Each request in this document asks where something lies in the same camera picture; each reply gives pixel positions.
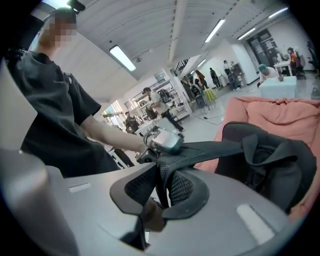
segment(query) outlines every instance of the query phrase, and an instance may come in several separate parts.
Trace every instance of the pink cushion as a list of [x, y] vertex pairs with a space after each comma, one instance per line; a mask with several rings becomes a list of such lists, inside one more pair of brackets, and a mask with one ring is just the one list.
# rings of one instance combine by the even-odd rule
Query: pink cushion
[[[292, 209], [290, 217], [296, 219], [306, 214], [320, 190], [320, 101], [299, 98], [231, 98], [215, 141], [221, 141], [223, 127], [231, 121], [248, 122], [271, 134], [302, 140], [310, 147], [317, 158], [316, 175], [303, 200]], [[213, 173], [217, 164], [218, 159], [214, 159], [197, 163], [194, 167]]]

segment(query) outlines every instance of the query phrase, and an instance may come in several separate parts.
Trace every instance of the black t-shirt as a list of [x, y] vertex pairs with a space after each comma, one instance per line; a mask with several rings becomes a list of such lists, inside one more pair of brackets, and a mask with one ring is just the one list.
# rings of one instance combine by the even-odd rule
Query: black t-shirt
[[17, 62], [12, 76], [37, 111], [22, 150], [59, 168], [64, 177], [118, 169], [104, 147], [88, 140], [80, 128], [101, 106], [72, 74], [63, 73], [45, 54], [28, 51]]

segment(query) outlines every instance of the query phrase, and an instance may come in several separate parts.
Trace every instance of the white ceiling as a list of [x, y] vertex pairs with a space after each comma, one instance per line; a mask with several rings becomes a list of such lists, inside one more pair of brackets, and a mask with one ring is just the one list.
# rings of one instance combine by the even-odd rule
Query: white ceiling
[[[78, 31], [107, 54], [114, 45], [136, 65], [140, 79], [163, 64], [171, 65], [214, 48], [222, 37], [237, 37], [270, 15], [277, 0], [80, 0]], [[175, 20], [178, 2], [186, 2], [181, 20]], [[219, 19], [226, 22], [209, 43], [206, 37]], [[174, 24], [181, 23], [173, 38]], [[168, 63], [171, 41], [178, 39]]]

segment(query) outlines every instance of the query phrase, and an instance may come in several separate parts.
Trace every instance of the door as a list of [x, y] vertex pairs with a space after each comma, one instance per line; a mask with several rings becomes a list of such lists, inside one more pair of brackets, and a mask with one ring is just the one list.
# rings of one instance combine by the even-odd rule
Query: door
[[270, 67], [270, 62], [269, 59], [266, 55], [266, 52], [264, 51], [264, 49], [262, 48], [260, 42], [258, 39], [254, 39], [252, 40], [250, 43], [251, 48], [259, 62], [259, 64], [265, 64], [268, 67]]
[[259, 32], [247, 41], [259, 64], [273, 67], [277, 63], [277, 45], [267, 29]]

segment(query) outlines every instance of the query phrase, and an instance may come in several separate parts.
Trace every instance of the ceiling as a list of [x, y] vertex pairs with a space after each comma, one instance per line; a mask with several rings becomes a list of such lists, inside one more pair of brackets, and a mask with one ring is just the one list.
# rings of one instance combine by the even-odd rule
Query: ceiling
[[[136, 66], [139, 80], [148, 71], [213, 49], [222, 37], [237, 37], [278, 10], [277, 0], [80, 0], [78, 31], [107, 54], [114, 45]], [[220, 19], [226, 22], [209, 43]]]

